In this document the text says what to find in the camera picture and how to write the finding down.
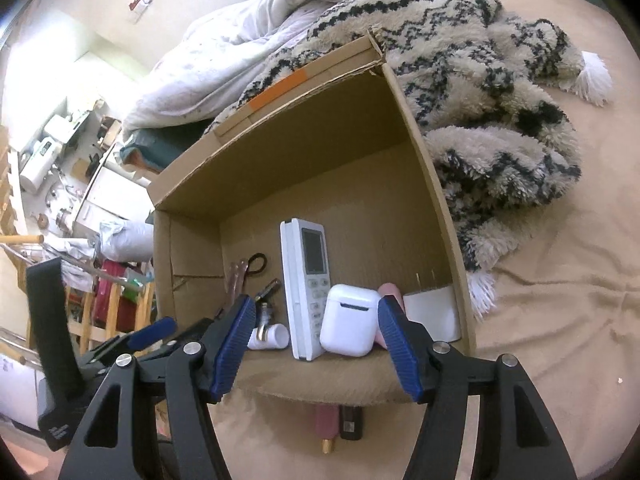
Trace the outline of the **pink plush keychain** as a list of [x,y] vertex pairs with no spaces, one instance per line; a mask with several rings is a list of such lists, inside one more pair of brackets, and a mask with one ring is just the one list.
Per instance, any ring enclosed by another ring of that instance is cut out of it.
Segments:
[[406,312],[404,295],[400,288],[391,282],[382,284],[378,288],[378,294],[381,297],[381,303],[378,306],[378,329],[374,336],[374,342],[383,349],[387,350],[386,333],[390,327],[390,320],[393,318],[395,310]]

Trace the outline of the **translucent pink glasses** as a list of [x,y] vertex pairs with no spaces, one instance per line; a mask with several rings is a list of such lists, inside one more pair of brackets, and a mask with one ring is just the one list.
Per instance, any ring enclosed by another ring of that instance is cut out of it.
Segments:
[[249,276],[261,274],[265,270],[267,262],[267,256],[263,252],[255,252],[253,255],[242,258],[238,262],[230,263],[226,281],[229,307],[244,292],[246,279]]

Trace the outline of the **small white tube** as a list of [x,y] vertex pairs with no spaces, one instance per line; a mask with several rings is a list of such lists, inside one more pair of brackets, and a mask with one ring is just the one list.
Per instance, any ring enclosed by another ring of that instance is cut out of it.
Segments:
[[255,327],[247,348],[253,351],[284,350],[290,344],[288,328],[280,323]]

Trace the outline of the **white earbuds case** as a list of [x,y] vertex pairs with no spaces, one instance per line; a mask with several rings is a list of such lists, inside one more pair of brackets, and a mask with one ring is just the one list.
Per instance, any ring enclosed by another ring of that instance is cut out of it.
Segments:
[[378,332],[380,300],[380,294],[374,289],[334,285],[326,298],[321,347],[340,356],[366,356],[372,350]]

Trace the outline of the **white air conditioner remote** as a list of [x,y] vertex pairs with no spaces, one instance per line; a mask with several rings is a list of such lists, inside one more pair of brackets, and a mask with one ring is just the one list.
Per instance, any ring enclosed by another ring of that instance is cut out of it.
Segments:
[[280,223],[280,242],[293,356],[311,362],[324,352],[320,332],[331,288],[326,234],[321,224],[292,218]]

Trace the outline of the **white USB charger plug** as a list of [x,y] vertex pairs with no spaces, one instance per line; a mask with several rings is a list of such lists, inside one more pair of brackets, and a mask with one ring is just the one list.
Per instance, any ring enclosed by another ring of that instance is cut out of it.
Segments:
[[424,326],[434,341],[461,339],[457,301],[451,286],[410,292],[404,296],[407,318]]

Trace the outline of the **black flashlight with strap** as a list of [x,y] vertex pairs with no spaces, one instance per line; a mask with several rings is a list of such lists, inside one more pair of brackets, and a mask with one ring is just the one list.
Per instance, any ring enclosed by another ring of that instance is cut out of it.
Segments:
[[268,302],[269,299],[281,288],[282,282],[278,278],[271,280],[260,292],[254,297],[255,304],[263,304]]

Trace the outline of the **grey plastic bag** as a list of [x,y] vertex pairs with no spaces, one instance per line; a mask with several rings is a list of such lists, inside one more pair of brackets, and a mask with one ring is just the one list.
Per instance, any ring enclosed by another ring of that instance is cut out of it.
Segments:
[[101,254],[115,262],[147,262],[153,258],[154,226],[144,222],[100,224]]

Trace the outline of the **black rectangular lighter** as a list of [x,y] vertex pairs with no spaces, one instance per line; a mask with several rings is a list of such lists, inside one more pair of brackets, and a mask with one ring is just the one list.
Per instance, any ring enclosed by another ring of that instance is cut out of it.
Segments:
[[363,434],[363,409],[361,406],[340,406],[340,437],[346,441],[358,441]]

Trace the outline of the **pink lipstick tube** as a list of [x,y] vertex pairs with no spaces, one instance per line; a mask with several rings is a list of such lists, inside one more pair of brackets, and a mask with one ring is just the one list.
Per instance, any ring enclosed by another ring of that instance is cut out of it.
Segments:
[[321,441],[322,453],[331,454],[340,433],[340,408],[337,405],[317,404],[314,407],[314,432]]

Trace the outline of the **white duvet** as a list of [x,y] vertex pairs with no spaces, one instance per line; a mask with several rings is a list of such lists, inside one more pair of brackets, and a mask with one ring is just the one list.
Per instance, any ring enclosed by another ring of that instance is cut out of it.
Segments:
[[213,119],[239,99],[270,54],[292,47],[342,0],[245,0],[203,18],[145,76],[124,137]]

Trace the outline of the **cardboard box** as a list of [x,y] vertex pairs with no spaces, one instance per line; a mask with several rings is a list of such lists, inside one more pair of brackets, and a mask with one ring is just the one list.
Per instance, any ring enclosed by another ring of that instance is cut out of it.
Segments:
[[160,313],[187,328],[226,302],[232,264],[261,252],[257,292],[282,273],[280,224],[326,230],[334,283],[471,300],[456,230],[390,56],[369,36],[251,99],[149,185]]

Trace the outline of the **black white patterned fleece blanket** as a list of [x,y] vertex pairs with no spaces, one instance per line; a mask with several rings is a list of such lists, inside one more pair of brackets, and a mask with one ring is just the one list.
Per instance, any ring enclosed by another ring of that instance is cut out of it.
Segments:
[[582,174],[576,131],[549,89],[600,106],[612,78],[559,25],[521,18],[500,0],[342,0],[298,44],[267,58],[239,103],[366,35],[431,156],[481,318],[496,304],[492,268],[532,232],[535,209]]

